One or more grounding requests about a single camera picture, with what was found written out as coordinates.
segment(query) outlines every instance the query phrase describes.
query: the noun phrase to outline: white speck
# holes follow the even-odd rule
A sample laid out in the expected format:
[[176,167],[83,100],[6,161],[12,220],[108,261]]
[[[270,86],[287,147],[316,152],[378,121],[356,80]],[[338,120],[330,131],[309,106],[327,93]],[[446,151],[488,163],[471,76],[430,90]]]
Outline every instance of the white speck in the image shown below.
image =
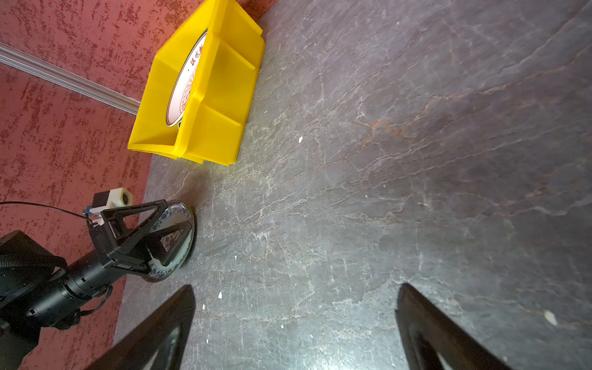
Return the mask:
[[547,319],[548,322],[551,323],[551,325],[553,326],[557,326],[557,319],[555,318],[555,314],[549,310],[545,310],[545,312],[543,312],[543,314],[545,315],[545,318]]

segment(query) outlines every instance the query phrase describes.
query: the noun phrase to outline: yellow bin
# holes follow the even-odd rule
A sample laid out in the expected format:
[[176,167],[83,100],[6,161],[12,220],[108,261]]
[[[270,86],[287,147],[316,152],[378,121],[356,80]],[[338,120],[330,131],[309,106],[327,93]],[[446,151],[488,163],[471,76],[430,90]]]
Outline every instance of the yellow bin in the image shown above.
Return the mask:
[[236,162],[263,31],[234,0],[206,0],[156,53],[128,149]]

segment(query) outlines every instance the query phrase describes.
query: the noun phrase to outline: storage bin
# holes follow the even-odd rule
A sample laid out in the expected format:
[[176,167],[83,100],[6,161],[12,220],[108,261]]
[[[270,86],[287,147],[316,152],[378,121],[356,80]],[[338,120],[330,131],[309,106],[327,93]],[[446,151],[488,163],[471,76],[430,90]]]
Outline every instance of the storage bin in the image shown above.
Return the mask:
[[263,59],[262,32],[236,1],[203,2],[156,53],[128,149],[235,163]]

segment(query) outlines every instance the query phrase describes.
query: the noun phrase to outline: metal strip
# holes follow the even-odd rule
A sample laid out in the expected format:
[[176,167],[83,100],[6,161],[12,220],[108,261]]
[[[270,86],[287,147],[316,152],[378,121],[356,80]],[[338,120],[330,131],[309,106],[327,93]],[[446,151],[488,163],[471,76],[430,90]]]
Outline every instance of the metal strip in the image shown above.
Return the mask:
[[138,109],[140,108],[139,101],[128,98],[117,91],[89,81],[39,58],[23,53],[4,43],[0,43],[0,62],[53,82],[56,85],[64,86],[67,89],[121,109],[122,111],[134,115],[138,114]]

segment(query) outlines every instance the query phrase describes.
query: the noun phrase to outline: red textured wallpaper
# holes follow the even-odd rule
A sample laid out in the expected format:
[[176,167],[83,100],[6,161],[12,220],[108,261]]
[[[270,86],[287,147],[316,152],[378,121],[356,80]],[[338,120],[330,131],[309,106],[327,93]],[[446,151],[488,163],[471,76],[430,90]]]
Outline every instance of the red textured wallpaper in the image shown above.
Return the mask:
[[[79,213],[95,192],[123,186],[141,201],[151,155],[127,150],[134,118],[0,64],[0,200]],[[28,205],[0,206],[0,234],[17,229],[68,263],[93,248],[83,220]],[[21,369],[82,369],[102,355],[111,347],[123,286],[119,281],[103,308],[79,326],[43,329]]]
[[[276,0],[239,0],[258,20]],[[2,0],[0,41],[140,99],[154,55],[202,0]]]

